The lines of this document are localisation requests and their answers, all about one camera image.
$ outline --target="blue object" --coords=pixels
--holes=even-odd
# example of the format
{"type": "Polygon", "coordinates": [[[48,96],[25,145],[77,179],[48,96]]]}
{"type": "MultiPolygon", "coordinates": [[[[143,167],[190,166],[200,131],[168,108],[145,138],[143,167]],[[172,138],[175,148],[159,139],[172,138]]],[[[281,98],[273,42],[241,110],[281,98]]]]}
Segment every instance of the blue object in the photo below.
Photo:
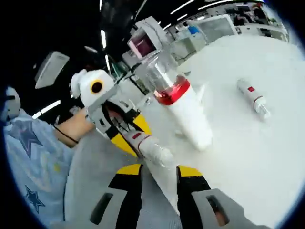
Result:
{"type": "Polygon", "coordinates": [[[64,221],[64,191],[73,151],[57,140],[54,127],[22,109],[4,127],[6,151],[21,195],[47,225],[64,221]]]}
{"type": "Polygon", "coordinates": [[[193,34],[199,32],[199,30],[197,29],[196,26],[189,26],[188,29],[189,29],[191,35],[193,35],[193,34]]]}

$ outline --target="light blue clothing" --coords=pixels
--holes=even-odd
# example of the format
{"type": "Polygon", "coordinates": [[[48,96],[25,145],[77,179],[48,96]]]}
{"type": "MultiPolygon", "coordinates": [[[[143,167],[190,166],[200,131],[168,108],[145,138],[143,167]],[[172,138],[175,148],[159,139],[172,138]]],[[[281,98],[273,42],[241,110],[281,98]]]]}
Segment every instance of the light blue clothing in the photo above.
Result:
{"type": "Polygon", "coordinates": [[[54,127],[22,109],[4,127],[7,155],[17,187],[40,221],[64,221],[64,190],[73,150],[57,140],[54,127]]]}

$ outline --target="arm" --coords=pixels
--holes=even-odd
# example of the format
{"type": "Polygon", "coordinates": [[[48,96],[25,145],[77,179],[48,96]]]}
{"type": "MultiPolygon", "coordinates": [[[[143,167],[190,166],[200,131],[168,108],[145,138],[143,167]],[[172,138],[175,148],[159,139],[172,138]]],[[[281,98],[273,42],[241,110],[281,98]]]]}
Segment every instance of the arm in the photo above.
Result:
{"type": "MultiPolygon", "coordinates": [[[[86,121],[86,112],[83,108],[72,118],[61,123],[57,128],[67,136],[73,138],[76,141],[79,141],[86,133],[91,131],[94,127],[95,125],[93,123],[86,121]]],[[[75,142],[67,138],[58,130],[55,130],[55,135],[59,141],[63,142],[68,147],[74,147],[76,145],[75,142]]]]}

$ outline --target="ceiling light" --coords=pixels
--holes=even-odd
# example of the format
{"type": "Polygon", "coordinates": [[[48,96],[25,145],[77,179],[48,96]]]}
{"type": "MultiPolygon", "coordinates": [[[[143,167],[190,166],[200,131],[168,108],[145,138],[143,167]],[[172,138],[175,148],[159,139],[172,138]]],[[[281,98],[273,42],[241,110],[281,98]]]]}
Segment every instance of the ceiling light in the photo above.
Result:
{"type": "Polygon", "coordinates": [[[186,5],[190,4],[190,3],[192,3],[193,1],[195,1],[195,0],[190,0],[190,1],[188,1],[187,3],[185,3],[185,4],[181,5],[181,6],[179,6],[177,9],[175,9],[173,12],[171,12],[171,14],[177,12],[178,10],[180,10],[180,9],[183,8],[184,6],[186,6],[186,5]]]}
{"type": "Polygon", "coordinates": [[[54,102],[54,103],[48,105],[47,107],[43,108],[43,109],[41,110],[41,113],[44,114],[44,113],[46,113],[48,110],[50,110],[50,109],[56,107],[56,106],[59,105],[59,104],[61,104],[61,101],[60,101],[60,100],[58,100],[58,101],[56,101],[56,102],[54,102]]]}
{"type": "Polygon", "coordinates": [[[107,68],[108,68],[108,70],[110,71],[110,65],[109,65],[108,55],[105,55],[105,60],[106,60],[107,68]]]}
{"type": "Polygon", "coordinates": [[[41,115],[41,112],[38,111],[36,114],[34,114],[34,115],[32,116],[32,118],[33,118],[33,119],[36,119],[36,118],[38,118],[40,115],[41,115]]]}
{"type": "Polygon", "coordinates": [[[181,16],[180,18],[177,19],[177,21],[179,21],[179,20],[182,19],[182,18],[185,18],[186,16],[187,16],[187,14],[181,16]]]}
{"type": "Polygon", "coordinates": [[[205,19],[205,16],[201,16],[201,17],[197,18],[197,20],[199,20],[199,21],[202,19],[205,19]]]}
{"type": "Polygon", "coordinates": [[[166,30],[168,27],[170,27],[172,24],[168,24],[167,26],[165,26],[164,28],[163,28],[163,30],[166,30]]]}
{"type": "Polygon", "coordinates": [[[104,30],[101,30],[101,37],[102,37],[103,48],[106,48],[106,34],[104,30]]]}
{"type": "Polygon", "coordinates": [[[223,0],[223,1],[218,1],[218,2],[214,2],[214,3],[208,4],[208,5],[199,7],[198,9],[199,9],[199,10],[202,10],[202,9],[205,9],[205,8],[208,8],[208,7],[211,7],[211,6],[220,4],[220,3],[230,3],[230,2],[235,2],[235,1],[240,1],[240,0],[223,0]]]}

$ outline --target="blue star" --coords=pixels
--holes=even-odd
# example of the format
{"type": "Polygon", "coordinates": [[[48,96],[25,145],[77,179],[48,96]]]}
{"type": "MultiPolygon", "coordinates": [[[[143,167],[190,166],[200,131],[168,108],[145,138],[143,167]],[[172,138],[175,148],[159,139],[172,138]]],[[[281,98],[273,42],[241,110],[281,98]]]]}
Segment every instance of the blue star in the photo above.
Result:
{"type": "Polygon", "coordinates": [[[33,131],[32,121],[17,120],[13,123],[13,127],[9,131],[9,135],[21,142],[22,147],[29,158],[31,158],[31,144],[36,143],[42,145],[33,131]]]}
{"type": "Polygon", "coordinates": [[[25,198],[28,199],[32,205],[34,205],[35,210],[37,211],[37,213],[39,213],[39,206],[45,207],[45,205],[38,198],[37,192],[32,192],[27,186],[25,186],[25,188],[27,190],[27,195],[25,196],[25,198]]]}

